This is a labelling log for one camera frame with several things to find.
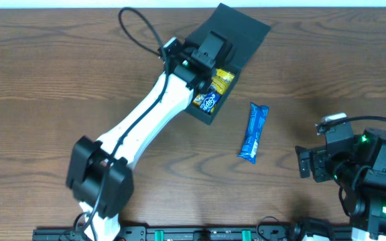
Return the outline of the blue Eclipse mint box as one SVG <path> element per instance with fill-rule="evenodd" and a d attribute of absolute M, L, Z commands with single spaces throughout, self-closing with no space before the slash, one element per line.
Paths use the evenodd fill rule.
<path fill-rule="evenodd" d="M 199 108 L 204 112 L 210 114 L 213 112 L 219 100 L 220 100 L 220 94 L 218 94 L 217 92 L 209 92 L 204 97 L 204 100 L 201 102 Z"/>

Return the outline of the yellow Hacks candy bag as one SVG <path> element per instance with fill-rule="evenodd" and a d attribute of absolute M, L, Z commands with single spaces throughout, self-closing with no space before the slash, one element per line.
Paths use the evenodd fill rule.
<path fill-rule="evenodd" d="M 215 92 L 219 96 L 222 96 L 229 89 L 229 86 L 234 79 L 235 75 L 233 73 L 218 69 L 216 74 L 212 77 L 212 82 L 208 90 L 204 94 L 199 94 L 192 103 L 196 106 L 200 106 L 206 95 L 211 92 Z"/>

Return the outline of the blue snack bar wrapper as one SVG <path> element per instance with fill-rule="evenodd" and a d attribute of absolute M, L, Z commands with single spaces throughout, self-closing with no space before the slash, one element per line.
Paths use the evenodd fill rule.
<path fill-rule="evenodd" d="M 259 106 L 252 102 L 250 107 L 249 122 L 245 131 L 244 142 L 237 157 L 256 164 L 261 133 L 267 119 L 269 107 L 265 105 Z"/>

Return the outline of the dark green box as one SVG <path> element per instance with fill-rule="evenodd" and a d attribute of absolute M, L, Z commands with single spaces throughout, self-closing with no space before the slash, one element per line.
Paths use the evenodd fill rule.
<path fill-rule="evenodd" d="M 234 74 L 235 77 L 216 104 L 213 113 L 207 114 L 194 104 L 190 104 L 186 112 L 208 125 L 211 124 L 237 84 L 242 69 L 255 54 L 270 29 L 270 26 L 240 11 L 223 3 L 219 4 L 212 15 L 187 36 L 186 41 L 201 44 L 212 31 L 225 38 L 233 47 L 220 68 Z"/>

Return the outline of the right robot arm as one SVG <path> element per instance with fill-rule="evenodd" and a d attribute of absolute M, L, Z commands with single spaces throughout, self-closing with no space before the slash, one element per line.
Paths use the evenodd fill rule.
<path fill-rule="evenodd" d="M 351 118 L 316 125 L 325 145 L 297 146 L 300 176 L 317 183 L 333 180 L 353 228 L 378 240 L 386 236 L 386 131 L 366 128 L 354 134 Z"/>

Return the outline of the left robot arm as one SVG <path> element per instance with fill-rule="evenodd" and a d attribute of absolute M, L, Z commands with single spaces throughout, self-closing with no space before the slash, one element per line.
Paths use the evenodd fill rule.
<path fill-rule="evenodd" d="M 133 169 L 159 132 L 205 93 L 233 45 L 214 31 L 198 45 L 172 38 L 156 54 L 164 70 L 150 93 L 115 127 L 73 146 L 66 186 L 82 208 L 75 230 L 89 240 L 114 240 L 119 212 L 133 194 Z"/>

